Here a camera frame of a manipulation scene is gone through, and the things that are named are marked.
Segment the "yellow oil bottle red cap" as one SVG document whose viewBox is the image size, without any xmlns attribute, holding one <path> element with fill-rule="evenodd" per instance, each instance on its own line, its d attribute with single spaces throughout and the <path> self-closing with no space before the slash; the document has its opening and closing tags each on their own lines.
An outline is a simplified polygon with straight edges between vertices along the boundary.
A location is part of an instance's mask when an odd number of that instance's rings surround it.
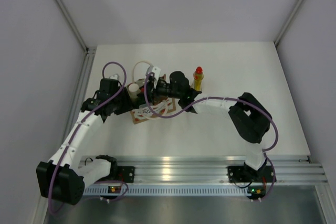
<svg viewBox="0 0 336 224">
<path fill-rule="evenodd" d="M 192 88 L 197 91 L 201 91 L 203 78 L 204 78 L 203 69 L 202 67 L 198 66 L 193 73 Z"/>
</svg>

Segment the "burlap canvas bag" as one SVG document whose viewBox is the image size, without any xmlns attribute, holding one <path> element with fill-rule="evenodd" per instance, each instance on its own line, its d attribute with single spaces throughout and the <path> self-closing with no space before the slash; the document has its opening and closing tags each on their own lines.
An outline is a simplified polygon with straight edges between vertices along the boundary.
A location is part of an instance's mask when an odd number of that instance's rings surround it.
<svg viewBox="0 0 336 224">
<path fill-rule="evenodd" d="M 132 69 L 132 73 L 131 73 L 131 83 L 137 83 L 139 85 L 140 90 L 144 90 L 144 84 L 145 84 L 145 79 L 144 78 L 140 78 L 140 79 L 135 79 L 135 69 L 139 64 L 147 64 L 148 67 L 151 64 L 149 61 L 139 61 L 137 62 L 133 69 Z M 155 114 L 153 114 L 151 112 L 151 110 L 146 106 L 140 109 L 136 109 L 135 108 L 135 100 L 131 100 L 133 105 L 134 105 L 134 109 L 131 110 L 130 114 L 132 116 L 132 121 L 133 124 L 140 124 L 142 122 L 145 121 L 152 121 L 152 120 L 158 120 L 160 119 L 158 116 L 156 116 Z M 176 110 L 176 106 L 175 106 L 175 101 L 173 98 L 163 98 L 158 100 L 157 102 L 150 102 L 151 108 L 160 115 L 166 116 L 171 112 L 174 112 Z"/>
</svg>

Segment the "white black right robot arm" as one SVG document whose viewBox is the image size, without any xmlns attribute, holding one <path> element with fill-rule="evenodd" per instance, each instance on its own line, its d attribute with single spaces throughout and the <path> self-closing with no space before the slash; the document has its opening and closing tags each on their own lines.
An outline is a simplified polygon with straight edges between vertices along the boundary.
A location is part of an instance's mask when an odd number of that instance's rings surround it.
<svg viewBox="0 0 336 224">
<path fill-rule="evenodd" d="M 144 99 L 149 110 L 160 118 L 151 104 L 161 97 L 175 98 L 183 112 L 216 115 L 227 114 L 236 128 L 239 136 L 247 142 L 247 154 L 241 175 L 248 181 L 256 181 L 264 173 L 268 163 L 267 152 L 278 143 L 279 132 L 270 113 L 259 101 L 248 92 L 238 98 L 207 96 L 192 88 L 184 73 L 175 71 L 170 75 L 170 81 L 159 77 L 159 71 L 154 67 L 147 70 L 144 81 Z"/>
</svg>

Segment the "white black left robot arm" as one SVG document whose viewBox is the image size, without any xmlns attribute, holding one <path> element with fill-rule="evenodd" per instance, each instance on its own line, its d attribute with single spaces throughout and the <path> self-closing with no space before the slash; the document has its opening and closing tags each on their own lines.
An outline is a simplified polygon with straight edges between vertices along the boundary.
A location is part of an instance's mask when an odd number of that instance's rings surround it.
<svg viewBox="0 0 336 224">
<path fill-rule="evenodd" d="M 131 109 L 126 87 L 117 79 L 101 79 L 94 96 L 82 104 L 78 119 L 61 147 L 49 161 L 38 164 L 36 174 L 41 195 L 76 205 L 84 190 L 95 182 L 119 179 L 121 173 L 114 157 L 98 155 L 87 166 L 80 167 L 79 164 L 93 135 L 107 117 Z"/>
</svg>

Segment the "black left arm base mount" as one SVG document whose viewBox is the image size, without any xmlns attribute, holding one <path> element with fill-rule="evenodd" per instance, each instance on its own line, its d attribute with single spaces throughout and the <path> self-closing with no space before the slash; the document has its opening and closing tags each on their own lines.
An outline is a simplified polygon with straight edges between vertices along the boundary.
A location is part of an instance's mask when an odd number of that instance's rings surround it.
<svg viewBox="0 0 336 224">
<path fill-rule="evenodd" d="M 134 183 L 135 167 L 119 166 L 117 171 L 117 180 L 125 183 Z"/>
</svg>

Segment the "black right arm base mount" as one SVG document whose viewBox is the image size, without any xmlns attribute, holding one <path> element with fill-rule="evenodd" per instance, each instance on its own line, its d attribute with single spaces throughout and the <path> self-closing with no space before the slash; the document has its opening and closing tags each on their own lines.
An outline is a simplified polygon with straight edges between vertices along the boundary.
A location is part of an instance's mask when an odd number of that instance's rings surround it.
<svg viewBox="0 0 336 224">
<path fill-rule="evenodd" d="M 228 166 L 227 170 L 229 181 L 232 183 L 271 183 L 275 176 L 270 165 L 259 170 L 244 165 Z"/>
</svg>

